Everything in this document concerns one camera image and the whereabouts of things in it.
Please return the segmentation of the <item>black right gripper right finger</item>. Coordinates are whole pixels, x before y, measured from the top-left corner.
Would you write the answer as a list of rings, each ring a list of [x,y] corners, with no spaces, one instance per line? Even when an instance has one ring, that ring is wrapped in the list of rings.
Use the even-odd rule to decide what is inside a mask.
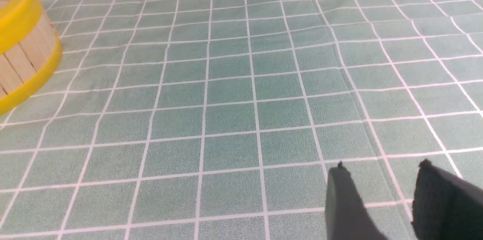
[[[425,159],[419,164],[412,217],[418,240],[481,240],[483,190]]]

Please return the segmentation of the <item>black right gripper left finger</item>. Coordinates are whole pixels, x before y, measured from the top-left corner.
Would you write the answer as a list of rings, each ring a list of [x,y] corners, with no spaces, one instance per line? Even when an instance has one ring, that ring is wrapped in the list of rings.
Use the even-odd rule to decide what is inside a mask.
[[[328,240],[386,240],[369,216],[342,162],[328,170],[325,220]]]

